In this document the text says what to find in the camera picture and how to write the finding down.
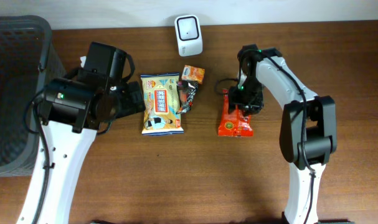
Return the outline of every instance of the white wall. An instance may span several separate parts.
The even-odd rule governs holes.
[[[0,16],[34,14],[53,29],[173,26],[195,14],[202,25],[378,19],[378,0],[0,0]]]

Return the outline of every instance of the gray bin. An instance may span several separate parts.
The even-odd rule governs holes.
[[[46,83],[64,74],[45,19],[0,17],[0,177],[32,174],[39,137],[24,129],[24,108]],[[31,111],[27,117],[35,130]]]

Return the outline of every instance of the snack package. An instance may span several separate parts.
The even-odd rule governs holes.
[[[185,65],[182,73],[182,80],[196,81],[202,84],[206,70],[203,68],[196,68],[190,65]]]
[[[224,92],[224,110],[222,112],[222,120],[218,128],[218,136],[230,136],[230,137],[252,137],[253,131],[250,127],[251,116],[244,116],[243,111],[234,110],[231,114],[229,110],[229,97],[227,95],[228,90]]]
[[[179,98],[181,99],[181,108],[176,112],[176,114],[187,113],[191,110],[193,105],[194,95],[199,89],[199,84],[195,81],[179,81],[177,83],[179,88]]]
[[[183,133],[177,95],[178,73],[141,75],[144,111],[143,135],[160,136]]]

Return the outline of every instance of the small orange packet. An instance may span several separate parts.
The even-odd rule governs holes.
[[[218,128],[218,136],[230,137],[252,137],[253,130],[250,127],[251,115],[244,116],[243,111],[237,109],[229,114],[229,97],[228,91],[224,92],[224,110],[222,120]]]
[[[203,68],[196,68],[190,65],[185,65],[182,72],[182,80],[196,81],[202,84],[206,70]]]

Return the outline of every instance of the red snack bag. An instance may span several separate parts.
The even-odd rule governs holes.
[[[229,97],[227,90],[224,91],[224,110],[222,112],[222,120],[218,128],[218,136],[230,137],[252,137],[253,131],[250,127],[251,116],[243,116],[243,111],[234,110],[231,114],[228,113]]]

